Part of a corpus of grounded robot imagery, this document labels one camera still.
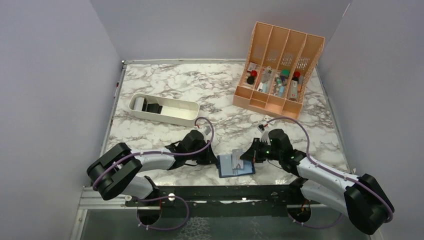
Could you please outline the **white VIP card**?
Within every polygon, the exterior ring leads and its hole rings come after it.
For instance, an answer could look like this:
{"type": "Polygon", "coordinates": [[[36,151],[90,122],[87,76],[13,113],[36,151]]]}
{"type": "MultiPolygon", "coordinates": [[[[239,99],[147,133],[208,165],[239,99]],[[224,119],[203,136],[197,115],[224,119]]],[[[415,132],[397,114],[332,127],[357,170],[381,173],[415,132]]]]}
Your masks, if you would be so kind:
{"type": "Polygon", "coordinates": [[[240,156],[243,154],[241,148],[233,149],[231,154],[232,171],[234,175],[238,175],[239,171],[244,169],[244,161],[240,160],[240,156]]]}

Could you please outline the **blue leather card holder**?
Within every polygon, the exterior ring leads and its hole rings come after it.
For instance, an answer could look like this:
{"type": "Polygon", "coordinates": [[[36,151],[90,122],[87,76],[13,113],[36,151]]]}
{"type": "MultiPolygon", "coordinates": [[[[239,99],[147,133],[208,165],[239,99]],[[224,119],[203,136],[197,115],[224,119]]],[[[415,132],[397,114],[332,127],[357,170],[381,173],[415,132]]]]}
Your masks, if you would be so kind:
{"type": "Polygon", "coordinates": [[[249,176],[256,173],[252,162],[238,160],[233,163],[233,156],[231,154],[219,155],[217,157],[216,167],[218,169],[219,178],[249,176]]]}

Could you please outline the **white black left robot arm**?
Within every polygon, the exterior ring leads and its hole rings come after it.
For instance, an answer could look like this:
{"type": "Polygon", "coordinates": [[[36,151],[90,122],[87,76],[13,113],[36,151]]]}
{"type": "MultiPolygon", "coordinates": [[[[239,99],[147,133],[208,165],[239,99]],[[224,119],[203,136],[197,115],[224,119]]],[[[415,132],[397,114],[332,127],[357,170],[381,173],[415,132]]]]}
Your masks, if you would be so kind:
{"type": "Polygon", "coordinates": [[[144,205],[157,200],[159,188],[149,176],[138,177],[140,172],[174,170],[194,161],[197,165],[218,162],[213,153],[211,140],[198,130],[191,130],[182,140],[161,149],[133,152],[120,142],[92,163],[86,173],[94,191],[108,201],[120,194],[137,197],[144,205]]]}

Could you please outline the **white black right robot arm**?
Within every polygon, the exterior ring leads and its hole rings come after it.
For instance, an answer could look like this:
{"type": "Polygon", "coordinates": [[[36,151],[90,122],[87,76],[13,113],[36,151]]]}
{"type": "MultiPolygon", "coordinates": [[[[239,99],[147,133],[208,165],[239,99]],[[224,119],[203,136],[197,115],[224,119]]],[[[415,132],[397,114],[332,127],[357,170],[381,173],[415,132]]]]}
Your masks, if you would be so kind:
{"type": "Polygon", "coordinates": [[[344,173],[319,162],[293,148],[282,129],[264,130],[240,158],[252,163],[278,161],[283,170],[297,177],[288,190],[292,202],[310,200],[324,204],[348,217],[364,234],[373,235],[395,211],[372,175],[344,173]]]}

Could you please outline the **black VIP card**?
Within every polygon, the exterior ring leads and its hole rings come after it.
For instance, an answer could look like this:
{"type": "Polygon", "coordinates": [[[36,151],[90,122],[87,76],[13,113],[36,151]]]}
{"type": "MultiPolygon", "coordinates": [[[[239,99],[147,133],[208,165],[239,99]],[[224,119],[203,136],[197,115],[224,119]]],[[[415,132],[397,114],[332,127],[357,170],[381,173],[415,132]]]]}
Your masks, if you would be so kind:
{"type": "Polygon", "coordinates": [[[161,114],[163,106],[158,103],[148,103],[145,101],[142,106],[142,111],[153,114],[161,114]]]}

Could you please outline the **white card in tray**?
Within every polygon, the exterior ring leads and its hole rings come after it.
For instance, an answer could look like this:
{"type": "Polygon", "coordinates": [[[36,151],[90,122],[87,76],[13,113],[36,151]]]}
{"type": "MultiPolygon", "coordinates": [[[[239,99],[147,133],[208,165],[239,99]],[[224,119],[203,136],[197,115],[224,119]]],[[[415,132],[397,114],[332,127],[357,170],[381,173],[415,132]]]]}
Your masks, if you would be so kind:
{"type": "Polygon", "coordinates": [[[137,97],[134,101],[134,104],[133,104],[133,110],[138,111],[138,112],[142,112],[143,109],[144,109],[144,103],[145,103],[144,97],[137,97]]]}

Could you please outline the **white plastic tray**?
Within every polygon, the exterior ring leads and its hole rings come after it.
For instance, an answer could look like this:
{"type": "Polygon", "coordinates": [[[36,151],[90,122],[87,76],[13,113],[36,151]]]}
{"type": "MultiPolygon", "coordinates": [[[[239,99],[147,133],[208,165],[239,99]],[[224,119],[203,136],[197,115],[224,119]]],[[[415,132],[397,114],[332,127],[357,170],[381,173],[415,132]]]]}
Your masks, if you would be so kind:
{"type": "Polygon", "coordinates": [[[194,101],[166,98],[156,95],[136,93],[128,103],[128,108],[135,118],[178,126],[192,127],[199,115],[200,105],[194,101]],[[144,97],[145,102],[162,105],[161,114],[133,110],[137,97],[144,97]]]}

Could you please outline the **black bottle red cap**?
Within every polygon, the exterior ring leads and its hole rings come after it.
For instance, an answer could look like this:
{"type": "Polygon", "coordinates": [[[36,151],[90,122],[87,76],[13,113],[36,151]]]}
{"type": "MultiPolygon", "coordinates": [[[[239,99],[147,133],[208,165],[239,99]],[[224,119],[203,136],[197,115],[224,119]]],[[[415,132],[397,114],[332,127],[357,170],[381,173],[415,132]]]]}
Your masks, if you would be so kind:
{"type": "Polygon", "coordinates": [[[258,73],[257,73],[256,70],[250,71],[250,74],[249,74],[249,76],[246,79],[246,83],[249,84],[249,85],[253,85],[255,83],[257,74],[258,73]]]}

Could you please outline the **grey packaged item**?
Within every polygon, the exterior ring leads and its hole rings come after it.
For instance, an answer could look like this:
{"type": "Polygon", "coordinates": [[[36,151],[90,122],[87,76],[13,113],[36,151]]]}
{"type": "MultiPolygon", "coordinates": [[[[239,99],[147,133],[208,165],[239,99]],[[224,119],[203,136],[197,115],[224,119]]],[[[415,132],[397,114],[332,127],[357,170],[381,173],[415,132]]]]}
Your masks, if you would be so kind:
{"type": "Polygon", "coordinates": [[[274,81],[275,70],[271,66],[263,69],[256,90],[262,93],[269,93],[274,81]]]}

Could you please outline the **red capped dark bottle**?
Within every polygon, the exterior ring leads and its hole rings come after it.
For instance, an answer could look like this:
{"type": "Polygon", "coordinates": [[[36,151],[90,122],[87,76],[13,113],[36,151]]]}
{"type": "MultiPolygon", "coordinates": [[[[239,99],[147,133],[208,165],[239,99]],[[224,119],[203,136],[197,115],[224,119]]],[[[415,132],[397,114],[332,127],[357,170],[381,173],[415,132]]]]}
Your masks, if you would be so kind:
{"type": "Polygon", "coordinates": [[[299,79],[300,72],[295,71],[290,81],[287,98],[291,101],[297,102],[299,98],[299,79]]]}

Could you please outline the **green capped bottle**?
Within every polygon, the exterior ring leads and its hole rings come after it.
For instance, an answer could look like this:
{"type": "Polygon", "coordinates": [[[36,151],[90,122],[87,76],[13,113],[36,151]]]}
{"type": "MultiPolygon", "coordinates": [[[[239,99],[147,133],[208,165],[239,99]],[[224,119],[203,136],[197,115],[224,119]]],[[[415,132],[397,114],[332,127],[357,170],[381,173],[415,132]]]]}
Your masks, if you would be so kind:
{"type": "Polygon", "coordinates": [[[287,86],[287,79],[289,77],[289,73],[290,72],[288,69],[283,69],[275,74],[274,85],[272,90],[272,94],[274,96],[279,98],[283,97],[285,87],[287,86]]]}

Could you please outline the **peach plastic file organizer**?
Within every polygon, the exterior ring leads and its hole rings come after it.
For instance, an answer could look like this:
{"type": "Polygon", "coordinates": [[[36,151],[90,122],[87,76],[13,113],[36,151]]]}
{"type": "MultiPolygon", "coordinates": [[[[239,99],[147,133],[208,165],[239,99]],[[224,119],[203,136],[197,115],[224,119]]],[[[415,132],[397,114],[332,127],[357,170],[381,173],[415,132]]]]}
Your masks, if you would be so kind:
{"type": "Polygon", "coordinates": [[[325,41],[323,36],[256,22],[233,105],[297,119],[325,41]]]}

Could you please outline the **black metal base rail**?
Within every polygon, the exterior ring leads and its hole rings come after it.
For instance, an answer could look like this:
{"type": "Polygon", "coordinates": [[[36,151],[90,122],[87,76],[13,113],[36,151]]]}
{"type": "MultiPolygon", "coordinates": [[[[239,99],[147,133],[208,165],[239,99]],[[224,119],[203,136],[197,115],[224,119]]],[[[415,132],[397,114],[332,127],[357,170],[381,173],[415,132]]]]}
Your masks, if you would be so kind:
{"type": "Polygon", "coordinates": [[[332,191],[316,182],[297,179],[289,185],[206,185],[206,186],[157,186],[151,179],[137,178],[128,186],[121,184],[105,189],[85,189],[79,207],[113,205],[120,207],[125,196],[130,196],[125,205],[140,207],[144,200],[157,202],[159,197],[168,201],[181,197],[191,202],[268,201],[296,205],[311,200],[332,208],[345,216],[366,210],[366,199],[353,186],[346,186],[341,192],[332,191]]]}

